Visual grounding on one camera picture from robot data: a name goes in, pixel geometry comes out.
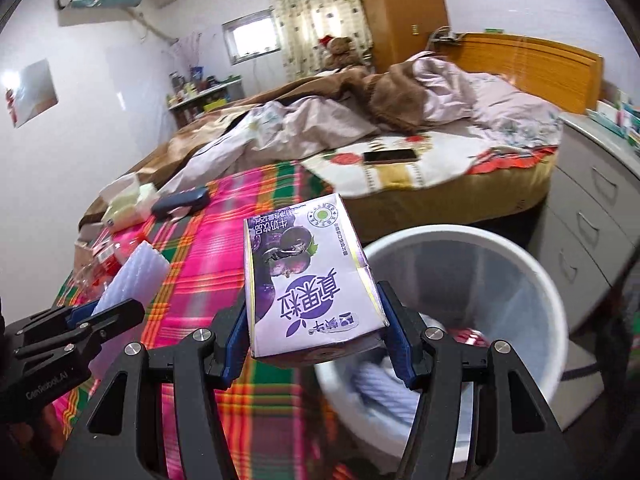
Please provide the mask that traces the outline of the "purple milk carton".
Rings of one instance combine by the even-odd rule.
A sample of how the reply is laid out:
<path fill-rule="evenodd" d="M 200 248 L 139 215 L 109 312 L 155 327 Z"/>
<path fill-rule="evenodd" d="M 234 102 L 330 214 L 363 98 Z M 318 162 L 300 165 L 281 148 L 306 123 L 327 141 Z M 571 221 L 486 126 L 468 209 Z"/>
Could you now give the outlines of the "purple milk carton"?
<path fill-rule="evenodd" d="M 336 193 L 245 220 L 244 292 L 250 352 L 279 366 L 373 349 L 388 325 Z"/>

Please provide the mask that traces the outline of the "white trash bin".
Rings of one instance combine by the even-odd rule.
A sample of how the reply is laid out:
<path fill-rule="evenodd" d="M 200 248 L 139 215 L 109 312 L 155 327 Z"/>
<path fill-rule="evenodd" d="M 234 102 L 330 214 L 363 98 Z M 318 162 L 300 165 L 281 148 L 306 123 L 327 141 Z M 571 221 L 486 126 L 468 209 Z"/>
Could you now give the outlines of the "white trash bin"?
<path fill-rule="evenodd" d="M 373 277 L 389 282 L 424 322 L 507 341 L 544 398 L 553 399 L 566 363 L 566 316 L 549 274 L 525 249 L 481 229 L 434 224 L 386 235 L 364 253 Z M 357 451 L 383 474 L 395 471 L 419 397 L 394 375 L 385 349 L 314 371 Z"/>

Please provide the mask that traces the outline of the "clear plastic bottle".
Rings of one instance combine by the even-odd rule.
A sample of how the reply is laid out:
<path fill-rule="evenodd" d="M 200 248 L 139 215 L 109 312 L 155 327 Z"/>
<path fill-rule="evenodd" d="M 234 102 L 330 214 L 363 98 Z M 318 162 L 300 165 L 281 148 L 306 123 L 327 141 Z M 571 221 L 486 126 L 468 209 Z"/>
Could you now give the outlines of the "clear plastic bottle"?
<path fill-rule="evenodd" d="M 96 247 L 76 242 L 74 253 L 75 286 L 87 297 L 100 296 L 136 248 L 146 241 L 143 232 L 129 240 L 107 238 Z"/>

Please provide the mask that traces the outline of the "pink plaid blanket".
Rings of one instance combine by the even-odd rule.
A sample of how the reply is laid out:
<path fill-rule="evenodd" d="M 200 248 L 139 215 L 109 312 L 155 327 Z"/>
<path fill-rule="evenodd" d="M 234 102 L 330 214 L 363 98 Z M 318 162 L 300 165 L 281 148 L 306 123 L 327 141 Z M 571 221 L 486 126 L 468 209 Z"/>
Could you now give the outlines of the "pink plaid blanket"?
<path fill-rule="evenodd" d="M 170 263 L 142 324 L 149 348 L 175 344 L 232 305 L 243 284 L 244 219 L 315 198 L 330 186 L 298 162 L 278 162 L 208 185 L 210 202 L 177 222 L 143 229 Z M 243 479 L 351 479 L 352 442 L 310 367 L 284 370 L 247 360 L 216 395 L 231 457 Z"/>

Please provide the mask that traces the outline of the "tissue pack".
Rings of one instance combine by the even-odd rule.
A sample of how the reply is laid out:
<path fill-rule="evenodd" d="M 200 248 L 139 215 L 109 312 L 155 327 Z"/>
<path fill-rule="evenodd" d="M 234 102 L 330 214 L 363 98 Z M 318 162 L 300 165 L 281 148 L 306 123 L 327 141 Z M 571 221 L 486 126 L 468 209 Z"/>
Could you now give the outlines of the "tissue pack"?
<path fill-rule="evenodd" d="M 100 197 L 106 203 L 101 222 L 115 234 L 145 222 L 160 194 L 153 183 L 142 184 L 136 174 L 125 174 L 102 188 Z"/>

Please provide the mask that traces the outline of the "grey drawer cabinet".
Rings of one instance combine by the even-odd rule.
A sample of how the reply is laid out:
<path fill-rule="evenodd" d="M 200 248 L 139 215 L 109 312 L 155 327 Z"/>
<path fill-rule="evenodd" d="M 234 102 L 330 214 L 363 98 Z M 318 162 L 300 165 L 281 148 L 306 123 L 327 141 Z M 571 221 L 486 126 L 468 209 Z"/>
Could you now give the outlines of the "grey drawer cabinet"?
<path fill-rule="evenodd" d="M 639 156 L 585 115 L 563 132 L 528 251 L 551 276 L 572 332 L 623 276 L 639 246 Z"/>

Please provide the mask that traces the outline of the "dark blue glasses case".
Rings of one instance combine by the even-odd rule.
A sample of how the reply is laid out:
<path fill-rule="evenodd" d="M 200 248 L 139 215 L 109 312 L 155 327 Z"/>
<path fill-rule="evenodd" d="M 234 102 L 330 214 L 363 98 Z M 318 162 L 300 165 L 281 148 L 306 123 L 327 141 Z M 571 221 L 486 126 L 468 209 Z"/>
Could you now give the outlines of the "dark blue glasses case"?
<path fill-rule="evenodd" d="M 202 185 L 187 191 L 170 193 L 160 197 L 152 206 L 151 214 L 157 220 L 174 218 L 176 211 L 180 211 L 183 216 L 190 216 L 190 214 L 195 214 L 204 209 L 209 202 L 208 187 Z"/>

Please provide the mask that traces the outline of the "floral bed sheet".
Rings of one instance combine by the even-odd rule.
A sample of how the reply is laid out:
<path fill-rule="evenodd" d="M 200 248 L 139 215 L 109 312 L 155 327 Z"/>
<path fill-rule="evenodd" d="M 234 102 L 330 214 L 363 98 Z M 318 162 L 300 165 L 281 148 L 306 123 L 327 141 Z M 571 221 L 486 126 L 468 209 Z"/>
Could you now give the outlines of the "floral bed sheet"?
<path fill-rule="evenodd" d="M 416 162 L 366 165 L 368 151 L 412 148 Z M 340 194 L 360 240 L 424 224 L 495 223 L 522 236 L 516 218 L 546 197 L 554 145 L 514 148 L 445 131 L 369 136 L 315 154 L 302 164 Z"/>

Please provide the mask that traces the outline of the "black smartphone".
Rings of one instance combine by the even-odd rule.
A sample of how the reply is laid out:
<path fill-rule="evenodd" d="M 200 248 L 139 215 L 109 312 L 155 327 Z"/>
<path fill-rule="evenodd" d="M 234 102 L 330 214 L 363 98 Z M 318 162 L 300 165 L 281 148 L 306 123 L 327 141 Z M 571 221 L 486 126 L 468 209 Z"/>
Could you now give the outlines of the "black smartphone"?
<path fill-rule="evenodd" d="M 418 159 L 418 154 L 412 148 L 368 151 L 362 155 L 362 161 L 366 165 L 400 164 L 401 162 L 416 162 Z"/>

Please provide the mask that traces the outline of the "white shelf with items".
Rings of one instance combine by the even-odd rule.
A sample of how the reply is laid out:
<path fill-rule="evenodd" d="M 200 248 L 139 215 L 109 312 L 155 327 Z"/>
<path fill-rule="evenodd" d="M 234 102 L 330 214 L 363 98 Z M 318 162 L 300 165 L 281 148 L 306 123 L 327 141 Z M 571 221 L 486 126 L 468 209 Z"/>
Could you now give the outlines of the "white shelf with items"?
<path fill-rule="evenodd" d="M 209 77 L 202 84 L 203 87 L 200 88 L 193 82 L 187 82 L 177 93 L 167 97 L 168 112 L 179 128 L 189 125 L 206 113 L 245 98 L 240 76 L 230 76 L 224 81 Z"/>

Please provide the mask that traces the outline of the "pale pink duvet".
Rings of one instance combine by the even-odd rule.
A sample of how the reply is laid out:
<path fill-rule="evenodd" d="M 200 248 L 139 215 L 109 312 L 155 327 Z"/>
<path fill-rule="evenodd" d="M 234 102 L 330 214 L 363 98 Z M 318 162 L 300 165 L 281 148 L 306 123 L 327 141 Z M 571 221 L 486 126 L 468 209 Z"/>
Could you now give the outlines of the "pale pink duvet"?
<path fill-rule="evenodd" d="M 307 160 L 378 133 L 430 129 L 436 145 L 420 155 L 418 174 L 409 181 L 432 188 L 461 177 L 485 154 L 557 148 L 562 132 L 554 105 L 498 76 L 467 73 L 426 52 L 384 74 L 352 67 L 247 103 L 240 122 L 187 157 L 161 193 L 272 162 Z"/>

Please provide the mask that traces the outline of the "items on cabinet top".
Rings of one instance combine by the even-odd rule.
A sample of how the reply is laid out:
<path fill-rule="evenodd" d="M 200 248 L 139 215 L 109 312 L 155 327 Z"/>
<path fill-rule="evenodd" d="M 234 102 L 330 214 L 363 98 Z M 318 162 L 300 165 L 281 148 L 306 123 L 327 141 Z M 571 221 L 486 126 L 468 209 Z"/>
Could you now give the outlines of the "items on cabinet top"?
<path fill-rule="evenodd" d="M 595 110 L 587 110 L 587 116 L 625 140 L 636 153 L 639 153 L 639 107 L 631 102 L 626 92 L 617 90 L 612 101 L 599 100 Z"/>

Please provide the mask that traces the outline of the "brown blanket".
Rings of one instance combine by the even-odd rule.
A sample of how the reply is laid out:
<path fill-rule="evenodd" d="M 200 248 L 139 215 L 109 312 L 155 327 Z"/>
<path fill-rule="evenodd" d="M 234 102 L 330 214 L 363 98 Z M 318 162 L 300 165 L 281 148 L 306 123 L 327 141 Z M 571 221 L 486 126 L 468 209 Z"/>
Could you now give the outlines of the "brown blanket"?
<path fill-rule="evenodd" d="M 395 64 L 382 74 L 370 74 L 356 66 L 334 75 L 306 77 L 206 113 L 179 129 L 126 173 L 136 174 L 142 184 L 161 188 L 197 150 L 230 131 L 245 113 L 270 101 L 290 105 L 310 96 L 333 101 L 352 96 L 360 110 L 408 132 L 418 130 L 426 103 L 425 90 L 414 79 L 410 62 Z"/>

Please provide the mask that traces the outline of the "wooden bed headboard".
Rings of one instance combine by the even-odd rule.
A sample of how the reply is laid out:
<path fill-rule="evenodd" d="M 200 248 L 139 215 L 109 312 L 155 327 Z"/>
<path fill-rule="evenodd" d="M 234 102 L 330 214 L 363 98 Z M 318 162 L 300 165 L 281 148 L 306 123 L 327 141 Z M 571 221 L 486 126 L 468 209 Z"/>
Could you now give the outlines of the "wooden bed headboard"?
<path fill-rule="evenodd" d="M 500 76 L 566 112 L 584 114 L 600 98 L 604 59 L 582 48 L 548 39 L 466 32 L 456 40 L 437 40 L 434 49 L 468 73 Z"/>

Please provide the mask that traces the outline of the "window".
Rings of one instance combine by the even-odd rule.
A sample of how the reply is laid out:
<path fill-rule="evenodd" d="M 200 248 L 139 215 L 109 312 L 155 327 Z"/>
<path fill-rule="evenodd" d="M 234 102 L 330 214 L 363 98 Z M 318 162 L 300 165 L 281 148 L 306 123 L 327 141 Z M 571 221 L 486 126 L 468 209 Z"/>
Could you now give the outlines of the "window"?
<path fill-rule="evenodd" d="M 232 65 L 277 52 L 281 41 L 271 9 L 236 18 L 222 25 Z"/>

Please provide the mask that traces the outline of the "teddy bear with hat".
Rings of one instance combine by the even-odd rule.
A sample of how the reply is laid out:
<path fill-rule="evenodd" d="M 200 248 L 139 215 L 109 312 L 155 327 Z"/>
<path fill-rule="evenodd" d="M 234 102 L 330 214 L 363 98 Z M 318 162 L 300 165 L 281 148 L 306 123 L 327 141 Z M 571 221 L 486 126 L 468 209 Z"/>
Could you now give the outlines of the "teddy bear with hat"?
<path fill-rule="evenodd" d="M 326 35 L 319 39 L 324 49 L 322 66 L 325 70 L 342 70 L 362 64 L 362 59 L 352 45 L 352 38 Z"/>

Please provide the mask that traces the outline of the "wooden wardrobe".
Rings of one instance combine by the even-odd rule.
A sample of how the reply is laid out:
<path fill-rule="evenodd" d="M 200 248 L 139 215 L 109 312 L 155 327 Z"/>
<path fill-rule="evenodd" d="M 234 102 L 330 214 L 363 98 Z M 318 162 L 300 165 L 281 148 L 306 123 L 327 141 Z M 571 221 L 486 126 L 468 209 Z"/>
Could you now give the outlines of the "wooden wardrobe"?
<path fill-rule="evenodd" d="M 436 29 L 449 24 L 445 0 L 361 0 L 372 36 L 375 70 L 383 73 L 425 49 Z"/>

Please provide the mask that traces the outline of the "patterned curtain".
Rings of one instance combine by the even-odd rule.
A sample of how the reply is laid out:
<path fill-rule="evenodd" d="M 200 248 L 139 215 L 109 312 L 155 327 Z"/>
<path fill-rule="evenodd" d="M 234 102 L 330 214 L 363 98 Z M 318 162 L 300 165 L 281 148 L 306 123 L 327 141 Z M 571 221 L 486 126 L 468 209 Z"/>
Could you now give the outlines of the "patterned curtain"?
<path fill-rule="evenodd" d="M 288 79 L 323 70 L 320 40 L 347 37 L 358 54 L 373 47 L 361 0 L 269 0 L 281 40 L 283 66 Z"/>

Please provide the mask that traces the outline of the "wall picture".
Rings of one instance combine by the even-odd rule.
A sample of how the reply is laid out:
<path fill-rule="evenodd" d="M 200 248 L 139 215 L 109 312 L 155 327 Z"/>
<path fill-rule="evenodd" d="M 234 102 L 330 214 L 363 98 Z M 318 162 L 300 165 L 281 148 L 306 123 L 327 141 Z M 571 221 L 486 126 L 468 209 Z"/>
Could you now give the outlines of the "wall picture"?
<path fill-rule="evenodd" d="M 32 63 L 22 70 L 4 70 L 1 87 L 14 128 L 20 128 L 58 104 L 47 60 Z"/>

